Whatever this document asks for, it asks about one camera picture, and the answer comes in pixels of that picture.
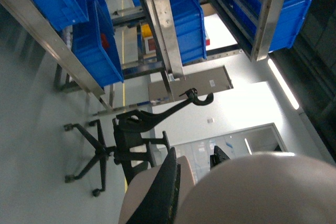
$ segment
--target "office chair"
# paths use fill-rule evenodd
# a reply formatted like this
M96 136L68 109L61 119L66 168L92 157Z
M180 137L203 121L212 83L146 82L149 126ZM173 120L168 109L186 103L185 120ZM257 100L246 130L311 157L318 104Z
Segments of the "office chair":
M172 115L176 111L182 109L190 103L194 103L198 106L205 106L213 102L214 95L210 93L204 101L201 101L197 97L197 90L192 88L181 94L187 95L188 98L166 110L160 114L153 114L145 111L133 110L123 114L119 114L113 119L114 139L116 141L115 146L106 147L100 120L94 120L89 123L89 126L97 126L98 140L95 139L83 126L80 124L66 124L64 125L65 131L70 131L73 128L77 128L79 132L89 141L89 143L95 148L95 155L86 165L86 167L75 176L65 176L65 182L71 183L75 180L79 180L99 161L100 162L100 174L101 174L101 189L97 188L92 191L93 196L98 197L102 191L106 189L106 163L108 158L114 153L115 164L122 165L125 173L127 183L129 184L136 174L148 169L148 163L151 167L156 166L151 144L163 144L170 150L168 138L166 133L163 132L162 138L142 138L141 133L149 131L157 124L162 122L168 116ZM146 145L145 153L131 152L130 148L136 146ZM132 167L131 161L143 161L139 165Z

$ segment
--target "gray floor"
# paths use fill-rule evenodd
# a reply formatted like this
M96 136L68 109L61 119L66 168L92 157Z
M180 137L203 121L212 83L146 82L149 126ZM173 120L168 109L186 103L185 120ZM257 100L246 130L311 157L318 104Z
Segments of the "gray floor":
M107 191L99 166L73 184L66 174L79 172L94 154L67 123L86 123L102 110L83 91L53 89L56 62L0 5L0 223L117 223L124 195L121 166L108 161ZM102 118L107 145L113 145L112 116ZM90 132L96 135L95 128Z

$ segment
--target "fluorescent light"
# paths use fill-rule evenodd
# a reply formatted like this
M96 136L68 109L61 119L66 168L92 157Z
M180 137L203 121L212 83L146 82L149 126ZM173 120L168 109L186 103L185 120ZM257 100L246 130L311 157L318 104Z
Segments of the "fluorescent light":
M252 155L252 151L251 151L250 146L248 145L247 139L245 139L245 144L246 144L249 154Z
M295 99L293 93L290 91L287 83L285 82L285 80L281 76L281 74L280 74L279 70L277 69L277 67L275 66L274 62L271 59L268 59L267 63L270 66L273 74L277 78L278 82L280 83L280 86L282 87L283 91L285 92L285 94L286 94L288 100L290 101L290 103L292 104L293 108L297 110L300 107L300 105L299 105L298 101Z

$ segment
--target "metal panel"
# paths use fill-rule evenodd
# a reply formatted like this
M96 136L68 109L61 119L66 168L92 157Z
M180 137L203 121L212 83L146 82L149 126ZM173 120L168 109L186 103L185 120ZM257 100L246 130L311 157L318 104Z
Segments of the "metal panel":
M251 56L256 60L267 57L285 0L264 0Z
M170 1L140 1L148 16L157 51L162 56L166 71L172 73L175 78L184 76Z
M0 3L47 50L86 92L98 99L103 89L79 62L30 0L0 0Z

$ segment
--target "white wall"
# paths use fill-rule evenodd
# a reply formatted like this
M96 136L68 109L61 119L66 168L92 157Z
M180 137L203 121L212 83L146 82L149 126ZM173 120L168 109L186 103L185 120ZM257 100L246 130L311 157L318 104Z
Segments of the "white wall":
M250 62L244 54L241 54L201 65L192 65L188 71L222 65L227 68L234 89L216 93L215 101L211 105L206 107L189 105L175 113L155 128L158 136L166 130L171 144L174 145L227 134L247 127L275 123L288 151L334 164L330 155L325 152L325 146L319 145L319 148L316 146L298 112L291 106L273 76L266 60ZM162 112L169 106L172 104L153 107L153 112ZM208 124L208 118L214 118L215 122Z

